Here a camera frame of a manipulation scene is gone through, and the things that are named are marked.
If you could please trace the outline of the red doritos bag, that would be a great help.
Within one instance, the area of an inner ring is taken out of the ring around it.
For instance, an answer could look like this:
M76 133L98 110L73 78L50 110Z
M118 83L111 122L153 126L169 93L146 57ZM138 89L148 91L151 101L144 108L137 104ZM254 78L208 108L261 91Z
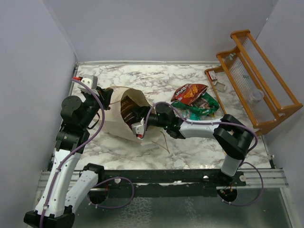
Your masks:
M196 101L208 89L205 84L185 84L179 87L173 94L171 102L178 101L184 105L190 105Z

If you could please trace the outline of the dark brown chocolate packet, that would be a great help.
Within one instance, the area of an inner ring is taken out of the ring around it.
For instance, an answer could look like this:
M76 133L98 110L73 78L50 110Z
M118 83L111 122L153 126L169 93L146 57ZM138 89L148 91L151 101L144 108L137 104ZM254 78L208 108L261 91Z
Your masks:
M134 123L133 108L138 104L134 102L129 96L124 97L121 100L120 110L123 121L131 128Z

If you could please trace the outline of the teal snack packet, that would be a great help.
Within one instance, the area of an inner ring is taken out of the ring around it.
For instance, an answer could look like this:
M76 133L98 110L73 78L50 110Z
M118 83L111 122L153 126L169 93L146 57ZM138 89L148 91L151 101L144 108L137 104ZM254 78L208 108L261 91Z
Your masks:
M189 119L189 120L200 120L200 117L197 116L194 112L192 112L189 109L185 109L182 111L182 115L185 119Z

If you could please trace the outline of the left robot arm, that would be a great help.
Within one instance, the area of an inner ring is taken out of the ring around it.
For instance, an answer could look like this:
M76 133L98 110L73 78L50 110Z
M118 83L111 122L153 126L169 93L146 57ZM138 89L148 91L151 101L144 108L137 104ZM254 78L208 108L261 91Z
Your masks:
M83 93L85 100L71 95L61 104L63 122L56 137L53 167L43 195L24 222L33 228L70 228L82 200L94 186L104 184L104 168L90 164L70 187L74 169L89 141L89 125L99 111L108 110L113 89L98 87L95 94Z

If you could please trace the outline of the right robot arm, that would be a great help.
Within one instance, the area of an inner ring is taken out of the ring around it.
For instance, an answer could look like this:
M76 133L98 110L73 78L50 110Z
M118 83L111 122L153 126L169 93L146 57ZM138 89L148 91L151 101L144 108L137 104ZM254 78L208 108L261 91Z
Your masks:
M185 119L175 107L167 102L157 102L146 116L138 116L131 125L133 134L143 139L150 126L160 127L174 139L215 139L226 153L218 174L219 182L228 186L235 181L235 174L249 151L257 145L256 133L243 125L234 116L209 121Z

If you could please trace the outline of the green crisps bag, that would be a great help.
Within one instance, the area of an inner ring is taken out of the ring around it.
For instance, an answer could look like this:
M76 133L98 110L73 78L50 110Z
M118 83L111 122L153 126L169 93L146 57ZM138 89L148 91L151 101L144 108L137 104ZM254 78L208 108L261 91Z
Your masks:
M205 120L208 116L214 117L215 112L219 109L219 103L207 92L194 101L191 106L178 101L174 101L171 105L181 111L181 113L185 109L191 110L200 117L200 120Z

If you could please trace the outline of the beige paper bag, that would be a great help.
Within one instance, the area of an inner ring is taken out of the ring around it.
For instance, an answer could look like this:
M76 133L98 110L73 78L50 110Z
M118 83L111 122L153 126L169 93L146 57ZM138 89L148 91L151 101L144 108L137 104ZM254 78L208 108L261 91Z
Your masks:
M144 139L138 139L132 131L132 124L144 118L151 104L141 90L126 86L111 86L113 93L110 100L110 109L105 111L102 131L118 136L140 145L156 144L169 152L164 130L160 127L151 127Z

